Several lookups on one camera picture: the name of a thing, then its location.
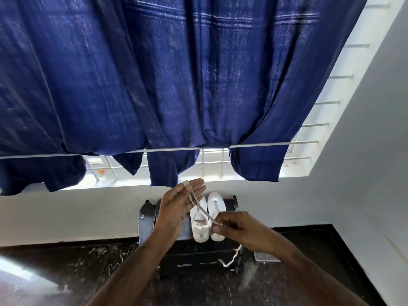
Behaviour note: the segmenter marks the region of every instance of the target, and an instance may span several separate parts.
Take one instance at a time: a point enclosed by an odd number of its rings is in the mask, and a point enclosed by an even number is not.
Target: fingernail
[[[219,234],[221,232],[221,230],[220,230],[219,226],[213,226],[213,231],[212,232]]]

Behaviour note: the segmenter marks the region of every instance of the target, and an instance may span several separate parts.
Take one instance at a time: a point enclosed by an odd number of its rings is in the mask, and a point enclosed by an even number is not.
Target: pair of white shoes
[[[218,192],[211,192],[210,195],[208,195],[208,201],[203,196],[200,205],[213,219],[217,217],[219,212],[226,211],[224,200]],[[212,221],[197,206],[194,206],[190,210],[190,217],[193,237],[196,242],[206,242],[210,236],[215,242],[224,240],[224,236],[210,234]]]

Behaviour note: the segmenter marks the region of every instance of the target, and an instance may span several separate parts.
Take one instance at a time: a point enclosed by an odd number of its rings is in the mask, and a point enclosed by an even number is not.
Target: person's right arm
[[[368,306],[348,288],[309,260],[285,237],[247,212],[220,212],[211,230],[242,246],[277,257],[297,278],[314,305]]]

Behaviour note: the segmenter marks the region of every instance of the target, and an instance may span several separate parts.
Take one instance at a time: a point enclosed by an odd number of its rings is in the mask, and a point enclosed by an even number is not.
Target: dark floor
[[[384,305],[330,232],[290,230],[283,235],[370,305]],[[120,254],[133,248],[131,242],[125,242],[0,249],[0,305],[85,305],[118,268]],[[281,263],[257,263],[248,250],[243,262],[238,275],[220,269],[162,280],[153,277],[142,305],[310,305]]]

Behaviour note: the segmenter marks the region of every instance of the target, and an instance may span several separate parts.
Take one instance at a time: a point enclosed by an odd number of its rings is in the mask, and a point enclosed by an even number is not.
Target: white wall
[[[268,226],[333,223],[388,305],[408,300],[408,4],[309,177],[208,183]],[[0,197],[0,246],[135,236],[164,188]]]

